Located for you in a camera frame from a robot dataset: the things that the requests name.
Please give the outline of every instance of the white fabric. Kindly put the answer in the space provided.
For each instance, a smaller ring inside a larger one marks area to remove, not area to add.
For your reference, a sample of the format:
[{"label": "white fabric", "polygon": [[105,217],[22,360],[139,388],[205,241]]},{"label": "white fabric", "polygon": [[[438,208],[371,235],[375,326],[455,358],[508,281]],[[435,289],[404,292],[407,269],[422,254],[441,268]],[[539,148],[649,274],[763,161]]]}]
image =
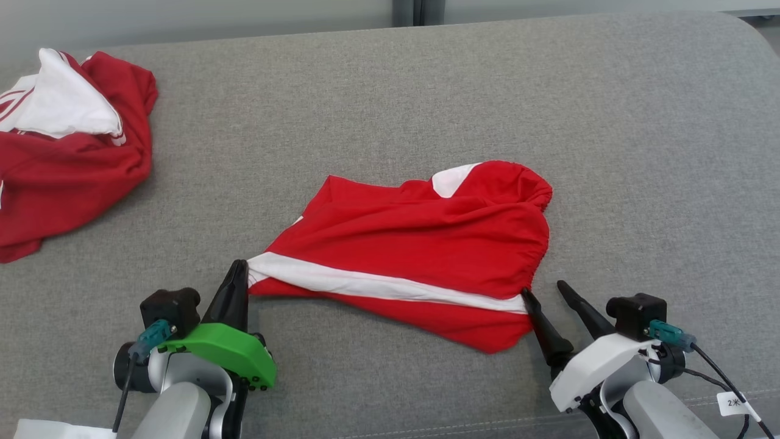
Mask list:
[{"label": "white fabric", "polygon": [[247,262],[250,269],[250,287],[261,280],[272,277],[310,291],[526,313],[523,298],[519,295],[509,299],[491,298],[481,294],[435,287],[399,277],[330,268],[270,252],[255,256]]},{"label": "white fabric", "polygon": [[20,419],[13,439],[115,439],[108,428],[82,427],[55,421]]},{"label": "white fabric", "polygon": [[119,114],[68,64],[67,58],[50,48],[42,48],[38,56],[41,71],[38,75],[22,78],[25,80],[22,85],[26,87],[24,93],[9,96],[24,96],[25,99],[22,105],[12,104],[5,109],[10,114],[0,121],[0,130],[16,128],[57,139],[73,133],[110,134],[116,139],[115,145],[124,143]]},{"label": "white fabric", "polygon": [[434,191],[442,198],[452,198],[471,170],[481,164],[474,163],[437,172],[432,178]]}]

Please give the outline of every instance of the wall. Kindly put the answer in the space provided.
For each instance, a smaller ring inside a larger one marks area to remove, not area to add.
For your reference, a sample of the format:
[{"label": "wall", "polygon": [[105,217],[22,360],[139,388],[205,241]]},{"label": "wall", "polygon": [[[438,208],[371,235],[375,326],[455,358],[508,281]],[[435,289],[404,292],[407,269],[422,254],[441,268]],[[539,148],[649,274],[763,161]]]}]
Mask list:
[{"label": "wall", "polygon": [[[8,60],[33,58],[40,47],[69,50],[390,27],[393,0],[3,0],[2,3],[0,59]],[[780,0],[447,0],[444,23],[675,9],[760,15],[780,12]]]},{"label": "wall", "polygon": [[780,14],[780,0],[447,0],[444,24],[603,12],[722,11]]},{"label": "wall", "polygon": [[391,0],[4,0],[0,59],[39,47],[298,34],[392,25]]}]

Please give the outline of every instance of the gray fabric surface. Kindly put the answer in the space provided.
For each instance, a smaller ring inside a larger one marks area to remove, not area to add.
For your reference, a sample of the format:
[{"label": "gray fabric surface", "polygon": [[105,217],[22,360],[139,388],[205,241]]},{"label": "gray fabric surface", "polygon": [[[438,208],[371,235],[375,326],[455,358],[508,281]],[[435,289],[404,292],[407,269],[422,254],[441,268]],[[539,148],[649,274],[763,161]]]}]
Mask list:
[{"label": "gray fabric surface", "polygon": [[[558,279],[599,308],[661,296],[780,430],[780,61],[739,20],[578,16],[108,51],[157,76],[154,170],[99,220],[0,266],[0,437],[22,417],[109,427],[112,359],[142,329],[139,302],[191,286],[203,312],[230,262],[260,253],[326,175],[390,185],[486,159],[555,189],[534,289],[564,335],[588,342]],[[0,80],[34,70],[2,66]],[[253,300],[250,329],[279,379],[250,396],[246,437],[592,434],[555,411],[533,337],[484,355],[314,300]],[[669,387],[736,436],[717,388]],[[153,400],[130,396],[120,437]]]}]

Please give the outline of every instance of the robotic arm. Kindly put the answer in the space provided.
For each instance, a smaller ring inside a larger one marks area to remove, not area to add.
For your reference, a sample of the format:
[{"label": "robotic arm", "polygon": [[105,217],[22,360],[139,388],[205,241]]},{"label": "robotic arm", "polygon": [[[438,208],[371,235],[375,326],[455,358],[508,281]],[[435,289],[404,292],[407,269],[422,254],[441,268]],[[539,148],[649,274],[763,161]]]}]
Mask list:
[{"label": "robotic arm", "polygon": [[551,368],[550,394],[558,410],[579,409],[600,439],[718,439],[662,386],[683,373],[685,352],[697,349],[695,337],[665,323],[665,301],[648,294],[610,299],[607,314],[616,318],[612,326],[566,282],[560,280],[558,289],[594,338],[593,344],[575,353],[571,342],[544,316],[539,301],[523,290],[526,310]]},{"label": "robotic arm", "polygon": [[126,392],[140,391],[160,396],[133,439],[241,437],[247,395],[273,387],[276,379],[263,336],[246,332],[247,274],[246,261],[236,260],[202,320],[200,295],[192,288],[160,290],[141,303],[147,330],[162,325],[170,338],[158,343],[140,337],[119,349],[114,381],[124,392],[115,432]]}]

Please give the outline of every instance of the cable label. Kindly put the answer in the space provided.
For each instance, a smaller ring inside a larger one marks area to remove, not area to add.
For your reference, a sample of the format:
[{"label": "cable label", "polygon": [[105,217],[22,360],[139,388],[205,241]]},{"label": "cable label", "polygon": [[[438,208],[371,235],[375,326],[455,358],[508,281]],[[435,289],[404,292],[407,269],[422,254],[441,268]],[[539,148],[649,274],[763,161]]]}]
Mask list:
[{"label": "cable label", "polygon": [[750,407],[744,405],[734,392],[721,392],[718,394],[718,406],[721,408],[721,416],[749,415]]}]

